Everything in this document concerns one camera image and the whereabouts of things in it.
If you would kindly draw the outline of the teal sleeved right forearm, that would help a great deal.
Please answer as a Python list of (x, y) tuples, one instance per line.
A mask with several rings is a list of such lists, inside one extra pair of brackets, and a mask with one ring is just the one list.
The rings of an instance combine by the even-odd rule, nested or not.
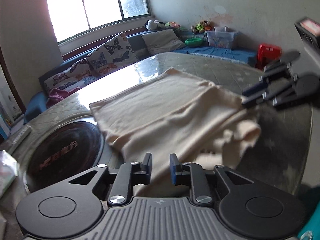
[(300, 230), (298, 239), (320, 240), (320, 206), (317, 205), (308, 222)]

